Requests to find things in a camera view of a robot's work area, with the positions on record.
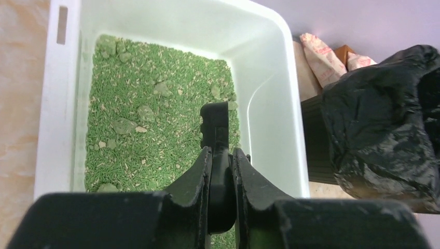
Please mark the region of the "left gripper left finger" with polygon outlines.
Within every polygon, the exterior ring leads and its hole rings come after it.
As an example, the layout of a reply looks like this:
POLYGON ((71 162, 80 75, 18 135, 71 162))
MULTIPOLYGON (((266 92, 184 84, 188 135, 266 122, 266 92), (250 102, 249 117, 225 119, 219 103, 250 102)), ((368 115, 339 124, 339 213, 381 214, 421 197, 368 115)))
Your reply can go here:
POLYGON ((163 191, 41 196, 8 248, 208 248, 211 168, 205 147, 163 191))

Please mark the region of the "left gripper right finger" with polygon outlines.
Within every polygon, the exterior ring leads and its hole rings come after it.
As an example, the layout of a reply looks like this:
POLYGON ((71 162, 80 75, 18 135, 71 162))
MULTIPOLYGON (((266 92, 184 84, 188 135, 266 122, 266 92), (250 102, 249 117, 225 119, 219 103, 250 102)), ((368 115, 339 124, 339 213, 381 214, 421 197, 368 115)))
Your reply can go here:
POLYGON ((397 201, 296 199, 232 157, 237 248, 429 248, 409 208, 397 201))

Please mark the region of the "black trash bin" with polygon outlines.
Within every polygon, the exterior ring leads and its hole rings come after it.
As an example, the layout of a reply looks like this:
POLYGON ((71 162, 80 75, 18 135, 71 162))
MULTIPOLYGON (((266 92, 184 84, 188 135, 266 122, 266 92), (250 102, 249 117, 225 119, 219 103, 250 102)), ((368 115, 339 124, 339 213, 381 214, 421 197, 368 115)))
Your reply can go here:
POLYGON ((321 114, 321 96, 301 102, 309 181, 337 185, 331 166, 329 139, 321 114))

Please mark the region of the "black litter scoop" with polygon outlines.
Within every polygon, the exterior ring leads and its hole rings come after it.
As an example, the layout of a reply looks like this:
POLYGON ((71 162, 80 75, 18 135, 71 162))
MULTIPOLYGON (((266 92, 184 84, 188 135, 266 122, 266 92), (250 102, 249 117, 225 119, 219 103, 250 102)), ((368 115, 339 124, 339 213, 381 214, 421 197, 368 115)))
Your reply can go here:
POLYGON ((227 102, 208 103, 200 110, 200 147, 212 149, 208 205, 208 233, 228 231, 236 221, 236 194, 229 154, 229 110, 227 102))

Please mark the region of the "white plastic litter box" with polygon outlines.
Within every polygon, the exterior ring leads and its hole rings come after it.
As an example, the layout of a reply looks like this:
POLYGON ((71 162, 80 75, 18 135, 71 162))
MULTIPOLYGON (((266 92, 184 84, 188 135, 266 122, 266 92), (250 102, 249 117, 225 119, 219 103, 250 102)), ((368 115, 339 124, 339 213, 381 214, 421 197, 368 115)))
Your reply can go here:
POLYGON ((295 66, 287 23, 252 1, 51 1, 34 198, 164 189, 200 151, 201 106, 222 101, 229 148, 309 197, 295 66))

